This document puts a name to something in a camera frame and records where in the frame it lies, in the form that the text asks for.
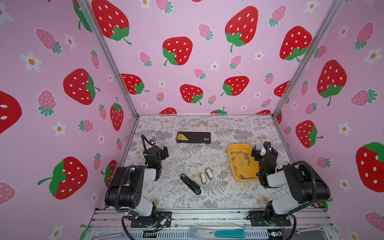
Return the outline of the black stapler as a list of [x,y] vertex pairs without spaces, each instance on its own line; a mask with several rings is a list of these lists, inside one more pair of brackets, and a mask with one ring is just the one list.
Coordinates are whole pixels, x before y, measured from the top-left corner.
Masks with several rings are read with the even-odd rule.
[[189,177],[187,177],[185,174],[181,174],[180,179],[196,195],[200,195],[202,193],[200,186],[195,181],[193,181]]

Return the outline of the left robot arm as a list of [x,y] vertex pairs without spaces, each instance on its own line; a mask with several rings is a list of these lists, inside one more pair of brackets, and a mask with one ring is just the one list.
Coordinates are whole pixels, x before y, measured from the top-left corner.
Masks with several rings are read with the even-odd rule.
[[105,195],[105,205],[118,213],[130,213],[137,218],[154,220],[157,217],[155,203],[143,197],[145,182],[159,180],[162,160],[169,157],[168,148],[157,145],[145,150],[144,166],[118,167]]

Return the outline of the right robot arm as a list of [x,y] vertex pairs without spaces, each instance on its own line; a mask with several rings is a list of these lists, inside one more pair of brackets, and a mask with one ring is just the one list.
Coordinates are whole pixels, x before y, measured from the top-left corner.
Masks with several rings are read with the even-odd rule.
[[250,211],[246,217],[252,225],[267,224],[275,226],[289,221],[293,213],[329,200],[331,192],[328,185],[306,161],[298,161],[277,169],[279,153],[270,142],[264,142],[261,150],[252,149],[251,157],[259,164],[256,173],[261,186],[277,189],[287,186],[289,191],[280,198],[269,201],[263,212]]

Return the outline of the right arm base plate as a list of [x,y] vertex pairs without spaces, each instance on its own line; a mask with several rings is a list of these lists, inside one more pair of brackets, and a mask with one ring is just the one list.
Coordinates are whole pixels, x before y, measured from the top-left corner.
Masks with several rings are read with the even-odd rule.
[[288,215],[277,215],[269,211],[249,211],[246,220],[252,227],[289,227],[292,225]]

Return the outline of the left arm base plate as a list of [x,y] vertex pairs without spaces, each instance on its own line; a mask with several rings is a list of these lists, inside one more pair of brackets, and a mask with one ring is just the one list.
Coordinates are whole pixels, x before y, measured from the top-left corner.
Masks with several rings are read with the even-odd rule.
[[168,228],[172,222],[172,212],[160,211],[149,217],[138,217],[131,221],[131,228],[155,228],[162,220],[165,221],[165,226]]

